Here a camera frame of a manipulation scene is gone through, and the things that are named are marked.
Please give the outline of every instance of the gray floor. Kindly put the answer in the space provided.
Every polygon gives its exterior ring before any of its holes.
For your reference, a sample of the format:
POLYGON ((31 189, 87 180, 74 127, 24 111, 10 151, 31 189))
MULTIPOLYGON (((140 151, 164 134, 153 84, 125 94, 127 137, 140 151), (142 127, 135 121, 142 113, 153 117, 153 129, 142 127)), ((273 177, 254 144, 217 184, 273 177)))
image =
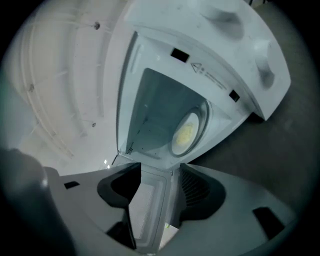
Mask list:
POLYGON ((248 118, 192 164, 261 184, 300 213, 319 175, 320 83, 308 48, 271 3, 257 9, 285 55, 291 87, 267 121, 248 118))

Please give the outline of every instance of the ventilation holes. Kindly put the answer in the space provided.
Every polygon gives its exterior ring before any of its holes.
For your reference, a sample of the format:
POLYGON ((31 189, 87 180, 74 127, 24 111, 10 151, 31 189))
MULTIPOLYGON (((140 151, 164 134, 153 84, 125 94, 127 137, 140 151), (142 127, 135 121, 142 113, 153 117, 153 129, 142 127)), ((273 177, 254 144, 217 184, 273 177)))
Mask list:
POLYGON ((133 145, 134 145, 134 143, 132 142, 131 145, 130 145, 130 147, 129 147, 129 149, 128 149, 127 152, 126 152, 127 155, 131 155, 131 153, 132 153, 132 151, 133 151, 133 148, 132 148, 133 145))
POLYGON ((182 190, 187 207, 200 203, 210 192, 209 184, 205 180, 187 171, 182 172, 182 190))

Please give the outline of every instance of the black rectangular slot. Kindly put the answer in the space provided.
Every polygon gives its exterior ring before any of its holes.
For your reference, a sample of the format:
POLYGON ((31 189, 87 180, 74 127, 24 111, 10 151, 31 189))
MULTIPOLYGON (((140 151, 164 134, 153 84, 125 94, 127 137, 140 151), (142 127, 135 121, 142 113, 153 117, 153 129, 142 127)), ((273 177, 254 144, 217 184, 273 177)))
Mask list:
POLYGON ((64 186, 65 188, 68 190, 68 189, 71 189, 73 187, 76 187, 76 186, 79 186, 80 184, 76 181, 70 181, 68 183, 64 183, 64 186))
POLYGON ((173 51, 171 52, 171 56, 178 59, 179 61, 186 63, 190 55, 183 52, 182 50, 174 48, 173 51))
POLYGON ((268 207, 256 208, 252 212, 269 240, 274 238, 285 228, 277 216, 268 207))
POLYGON ((240 96, 235 92, 235 90, 232 90, 232 92, 230 92, 229 96, 231 97, 231 99, 234 100, 234 102, 237 102, 240 98, 240 96))

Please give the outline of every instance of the warning triangle symbol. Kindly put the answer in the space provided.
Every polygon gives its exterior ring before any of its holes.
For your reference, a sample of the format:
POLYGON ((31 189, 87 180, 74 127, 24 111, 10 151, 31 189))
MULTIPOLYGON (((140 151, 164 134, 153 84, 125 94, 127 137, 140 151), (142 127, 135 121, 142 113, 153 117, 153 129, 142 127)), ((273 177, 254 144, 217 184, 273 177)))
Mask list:
POLYGON ((194 72, 198 72, 198 70, 201 68, 202 64, 201 63, 191 63, 191 66, 194 70, 194 72))

